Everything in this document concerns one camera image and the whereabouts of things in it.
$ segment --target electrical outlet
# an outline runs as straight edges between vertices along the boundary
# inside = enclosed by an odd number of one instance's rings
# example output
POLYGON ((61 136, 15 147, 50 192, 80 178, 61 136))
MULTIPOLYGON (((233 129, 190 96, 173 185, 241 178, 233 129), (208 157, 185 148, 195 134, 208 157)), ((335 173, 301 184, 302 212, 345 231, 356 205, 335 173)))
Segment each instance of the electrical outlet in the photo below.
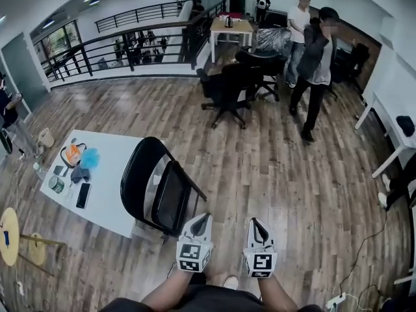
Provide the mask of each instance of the electrical outlet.
POLYGON ((19 293, 22 296, 25 296, 25 293, 23 292, 23 284, 22 284, 22 282, 18 282, 18 287, 19 287, 19 293))
POLYGON ((332 299, 330 299, 330 300, 328 300, 327 302, 326 302, 326 308, 327 309, 332 309, 333 308, 333 306, 335 305, 335 306, 337 306, 337 305, 339 305, 340 303, 342 303, 342 302, 344 302, 344 300, 345 300, 345 292, 343 292, 343 294, 342 295, 337 295, 337 296, 335 296, 334 298, 332 298, 332 299))

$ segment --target gray jacket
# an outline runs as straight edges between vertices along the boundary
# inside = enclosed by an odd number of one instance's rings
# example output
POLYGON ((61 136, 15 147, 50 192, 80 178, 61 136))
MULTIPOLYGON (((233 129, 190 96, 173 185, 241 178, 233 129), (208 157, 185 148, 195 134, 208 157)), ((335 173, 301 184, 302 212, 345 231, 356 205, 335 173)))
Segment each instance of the gray jacket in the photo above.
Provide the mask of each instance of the gray jacket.
MULTIPOLYGON (((329 40, 322 34, 319 24, 308 25, 304 30, 305 51, 300 59, 297 71, 301 77, 308 80, 318 68, 324 47, 329 40)), ((332 57, 331 68, 335 60, 335 52, 337 51, 337 39, 332 36, 332 57)))

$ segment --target kettle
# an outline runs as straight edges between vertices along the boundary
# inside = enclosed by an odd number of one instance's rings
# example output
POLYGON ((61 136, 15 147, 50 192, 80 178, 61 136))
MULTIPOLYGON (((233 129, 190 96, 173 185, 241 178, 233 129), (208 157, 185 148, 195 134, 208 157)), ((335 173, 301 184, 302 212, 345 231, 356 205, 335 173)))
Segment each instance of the kettle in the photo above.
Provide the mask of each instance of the kettle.
POLYGON ((233 27, 233 18, 231 16, 226 17, 226 28, 232 28, 233 27))

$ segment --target wooden stool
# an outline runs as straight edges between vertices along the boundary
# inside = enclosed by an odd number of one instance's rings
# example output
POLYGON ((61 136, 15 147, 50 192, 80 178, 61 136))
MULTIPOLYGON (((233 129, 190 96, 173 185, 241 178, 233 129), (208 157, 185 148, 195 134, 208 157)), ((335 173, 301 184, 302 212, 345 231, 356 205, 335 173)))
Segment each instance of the wooden stool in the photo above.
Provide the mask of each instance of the wooden stool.
POLYGON ((40 265, 46 259, 46 245, 59 245, 59 248, 61 248, 65 245, 63 242, 43 239, 39 233, 33 233, 30 236, 20 234, 18 216, 13 208, 7 208, 4 211, 0 219, 0 229, 0 252, 6 265, 13 266, 19 256, 42 272, 53 276, 53 274, 40 267, 40 265), (32 260, 19 253, 20 239, 29 241, 29 255, 32 260))

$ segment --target smartphone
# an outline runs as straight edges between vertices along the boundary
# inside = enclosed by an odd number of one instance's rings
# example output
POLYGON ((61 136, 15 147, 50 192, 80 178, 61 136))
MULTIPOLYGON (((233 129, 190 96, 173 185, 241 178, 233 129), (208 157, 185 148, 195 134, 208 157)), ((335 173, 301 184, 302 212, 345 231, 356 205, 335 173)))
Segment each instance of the smartphone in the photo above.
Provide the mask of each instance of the smartphone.
POLYGON ((53 173, 59 177, 65 177, 68 172, 67 166, 56 165, 55 169, 53 169, 53 173))
POLYGON ((84 209, 86 206, 86 201, 88 199, 88 195, 90 194, 90 184, 83 183, 81 185, 81 189, 79 190, 78 200, 77 200, 77 208, 84 209))

